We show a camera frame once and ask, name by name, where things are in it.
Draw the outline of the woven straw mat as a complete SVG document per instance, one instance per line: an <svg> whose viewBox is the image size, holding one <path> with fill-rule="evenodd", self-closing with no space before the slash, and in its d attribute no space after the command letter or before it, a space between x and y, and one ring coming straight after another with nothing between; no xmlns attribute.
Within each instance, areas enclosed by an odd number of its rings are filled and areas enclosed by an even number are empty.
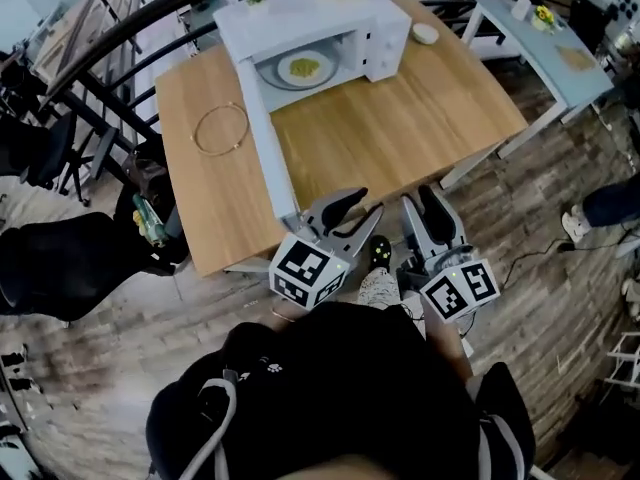
<svg viewBox="0 0 640 480"><path fill-rule="evenodd" d="M575 72L589 71L596 67L596 60L589 51L561 45L556 45L555 48L567 66Z"/></svg>

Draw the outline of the wooden table with white legs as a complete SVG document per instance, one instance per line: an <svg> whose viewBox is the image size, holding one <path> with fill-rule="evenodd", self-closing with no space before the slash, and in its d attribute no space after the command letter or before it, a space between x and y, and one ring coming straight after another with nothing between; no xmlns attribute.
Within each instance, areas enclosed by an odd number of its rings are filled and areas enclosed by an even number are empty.
<svg viewBox="0 0 640 480"><path fill-rule="evenodd" d="M396 0L438 41L406 44L396 76L354 80L271 114L300 210L366 187L399 194L524 130L511 98L417 0ZM236 71L217 46L157 78L162 140L197 273L209 276L279 245L276 219Z"/></svg>

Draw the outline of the person's black top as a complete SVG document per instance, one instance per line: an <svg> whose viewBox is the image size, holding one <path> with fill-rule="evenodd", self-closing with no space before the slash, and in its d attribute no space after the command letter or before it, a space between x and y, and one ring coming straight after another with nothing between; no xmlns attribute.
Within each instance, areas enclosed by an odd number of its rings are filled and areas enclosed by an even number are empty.
<svg viewBox="0 0 640 480"><path fill-rule="evenodd" d="M244 322L162 389L161 480L527 480L531 421L503 363L466 383L400 306Z"/></svg>

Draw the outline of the white microwave oven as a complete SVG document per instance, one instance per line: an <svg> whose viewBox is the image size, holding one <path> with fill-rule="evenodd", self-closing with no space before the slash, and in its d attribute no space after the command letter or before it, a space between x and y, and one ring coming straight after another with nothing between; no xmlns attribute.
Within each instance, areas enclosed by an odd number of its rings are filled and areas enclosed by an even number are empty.
<svg viewBox="0 0 640 480"><path fill-rule="evenodd" d="M377 82L395 76L411 19L391 0L237 2L213 18L237 74L274 215L292 231L300 208L271 113L357 78ZM335 75L320 86L283 90L258 74L256 66L267 59L315 46L332 46L340 57Z"/></svg>

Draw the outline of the small white bowl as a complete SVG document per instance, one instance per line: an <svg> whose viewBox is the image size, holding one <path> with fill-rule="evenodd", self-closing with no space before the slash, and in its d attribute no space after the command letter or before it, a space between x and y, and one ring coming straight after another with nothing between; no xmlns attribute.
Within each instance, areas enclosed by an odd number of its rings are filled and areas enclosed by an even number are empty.
<svg viewBox="0 0 640 480"><path fill-rule="evenodd" d="M433 45L439 39L436 28L426 23L414 23L411 28L412 37L420 44Z"/></svg>

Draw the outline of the person's right forearm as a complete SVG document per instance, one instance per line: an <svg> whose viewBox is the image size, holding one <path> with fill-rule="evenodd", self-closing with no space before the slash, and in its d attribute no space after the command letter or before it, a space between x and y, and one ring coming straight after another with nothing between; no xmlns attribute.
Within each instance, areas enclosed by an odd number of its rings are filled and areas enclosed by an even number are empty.
<svg viewBox="0 0 640 480"><path fill-rule="evenodd" d="M457 325L444 323L438 316L433 319L425 317L425 331L439 353L466 383L473 376L473 371Z"/></svg>

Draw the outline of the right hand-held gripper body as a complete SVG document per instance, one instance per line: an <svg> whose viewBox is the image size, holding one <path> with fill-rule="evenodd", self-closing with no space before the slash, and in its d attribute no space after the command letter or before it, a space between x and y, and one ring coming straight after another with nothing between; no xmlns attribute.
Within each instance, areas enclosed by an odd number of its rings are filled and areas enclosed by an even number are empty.
<svg viewBox="0 0 640 480"><path fill-rule="evenodd" d="M472 245L454 247L422 263L411 257L397 269L397 279L401 292L420 294L445 323L500 296L488 260L477 258Z"/></svg>

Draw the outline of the black metal railing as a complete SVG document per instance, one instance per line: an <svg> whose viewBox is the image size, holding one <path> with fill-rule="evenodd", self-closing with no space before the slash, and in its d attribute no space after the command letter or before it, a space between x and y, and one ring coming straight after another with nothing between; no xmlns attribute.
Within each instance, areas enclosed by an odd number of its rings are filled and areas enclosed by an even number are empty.
<svg viewBox="0 0 640 480"><path fill-rule="evenodd" d="M74 54L75 42L82 28L83 20L88 14L88 9L83 8L80 17L74 24L71 32L69 44L65 47L62 57L62 67L53 82L49 84L45 100L53 100L63 103L71 110L75 111L87 123L99 132L107 128L106 120L95 115L91 109L83 102L77 100L70 92L74 83L81 83L105 108L112 111L117 118L129 125L138 135L146 139L155 139L159 136L152 129L152 125L158 122L159 117L153 116L147 120L140 118L135 108L155 94L153 89L146 90L142 96L126 102L115 94L115 90L133 78L135 74L152 65L159 59L173 52L177 48L195 40L208 32L215 30L214 24L205 24L195 30L183 34L178 39L168 45L154 50L143 57L132 67L127 68L123 74L118 75L113 81L103 82L92 73L92 68L106 59L113 51L124 43L134 39L139 33L148 29L151 25L167 17L178 9L188 4L198 4L204 0L152 0L144 4L139 10L130 14L122 21L113 25L110 29L99 36L94 43L86 47L78 54ZM438 12L452 11L454 19L447 18L447 25L462 21L462 12L471 7L471 0L419 0L426 6L434 6ZM573 1L586 0L533 0L536 3L552 3L568 8Z"/></svg>

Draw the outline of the green and yellow toy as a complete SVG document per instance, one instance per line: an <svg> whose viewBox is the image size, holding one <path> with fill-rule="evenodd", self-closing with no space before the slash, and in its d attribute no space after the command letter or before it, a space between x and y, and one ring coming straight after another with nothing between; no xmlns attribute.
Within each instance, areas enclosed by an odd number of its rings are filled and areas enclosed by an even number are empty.
<svg viewBox="0 0 640 480"><path fill-rule="evenodd" d="M133 221L138 226L139 234L150 245L163 247L168 240L167 233L151 204L139 193L132 196L132 202L135 206Z"/></svg>

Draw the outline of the yellow noodle food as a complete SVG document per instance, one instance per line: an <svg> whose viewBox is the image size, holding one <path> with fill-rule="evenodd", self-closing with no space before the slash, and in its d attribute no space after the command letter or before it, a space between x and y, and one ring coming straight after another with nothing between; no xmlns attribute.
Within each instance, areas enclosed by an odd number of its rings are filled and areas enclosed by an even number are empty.
<svg viewBox="0 0 640 480"><path fill-rule="evenodd" d="M321 64L313 58L296 58L289 65L289 73L292 77L313 78L320 69Z"/></svg>

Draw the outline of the person's black shoe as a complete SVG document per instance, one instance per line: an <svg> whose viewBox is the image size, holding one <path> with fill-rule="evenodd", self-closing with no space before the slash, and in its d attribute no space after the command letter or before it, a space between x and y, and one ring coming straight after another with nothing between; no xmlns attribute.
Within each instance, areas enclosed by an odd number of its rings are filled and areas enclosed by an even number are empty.
<svg viewBox="0 0 640 480"><path fill-rule="evenodd" d="M374 235L369 241L369 272L376 269L390 271L392 246L389 240L382 235Z"/></svg>

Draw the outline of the white round plate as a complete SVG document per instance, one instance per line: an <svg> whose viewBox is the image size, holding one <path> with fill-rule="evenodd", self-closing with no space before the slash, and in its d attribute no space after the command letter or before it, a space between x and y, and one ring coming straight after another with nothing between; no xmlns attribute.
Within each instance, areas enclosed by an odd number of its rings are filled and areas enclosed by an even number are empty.
<svg viewBox="0 0 640 480"><path fill-rule="evenodd" d="M313 58L320 62L321 67L313 78L292 77L289 73L289 65L296 58ZM302 50L283 56L277 63L276 73L286 83L300 88L317 86L328 80L336 67L335 62L325 54L315 50Z"/></svg>

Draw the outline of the person's patterned trousers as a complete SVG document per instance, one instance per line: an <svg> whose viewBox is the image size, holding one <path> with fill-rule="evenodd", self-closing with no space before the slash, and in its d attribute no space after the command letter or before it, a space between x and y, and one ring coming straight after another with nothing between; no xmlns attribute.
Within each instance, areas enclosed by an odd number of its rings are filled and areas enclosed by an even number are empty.
<svg viewBox="0 0 640 480"><path fill-rule="evenodd" d="M399 305L401 298L397 280L385 268L373 269L363 279L356 303L379 310Z"/></svg>

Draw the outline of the brown bag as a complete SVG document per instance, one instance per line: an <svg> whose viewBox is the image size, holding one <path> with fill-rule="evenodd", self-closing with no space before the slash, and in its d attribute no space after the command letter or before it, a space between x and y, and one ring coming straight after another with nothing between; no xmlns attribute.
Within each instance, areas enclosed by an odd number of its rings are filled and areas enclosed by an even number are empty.
<svg viewBox="0 0 640 480"><path fill-rule="evenodd" d="M165 167L139 151L129 154L122 167L127 178L146 200L152 204L162 201L170 184L169 173Z"/></svg>

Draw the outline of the black mesh office chair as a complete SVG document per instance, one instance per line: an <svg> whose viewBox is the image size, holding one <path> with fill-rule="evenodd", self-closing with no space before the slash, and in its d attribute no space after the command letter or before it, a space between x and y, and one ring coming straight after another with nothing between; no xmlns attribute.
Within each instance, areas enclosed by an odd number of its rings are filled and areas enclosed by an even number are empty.
<svg viewBox="0 0 640 480"><path fill-rule="evenodd" d="M72 180L79 202L88 207L90 201L81 192L80 168L89 165L91 177L98 179L103 170L115 165L110 152L117 130L108 128L95 153L85 156L87 142L77 150L73 148L76 123L74 112L64 114L49 128L0 113L0 177L14 176L22 184L47 190L51 190L54 180L60 177L59 193L62 195L68 193L66 183Z"/></svg>
<svg viewBox="0 0 640 480"><path fill-rule="evenodd" d="M134 151L168 170L161 142L146 141ZM0 316L39 314L71 323L137 273L175 273L189 249L170 177L162 201L147 200L168 231L163 247L139 234L132 196L140 192L126 175L125 180L113 215L90 212L0 234Z"/></svg>

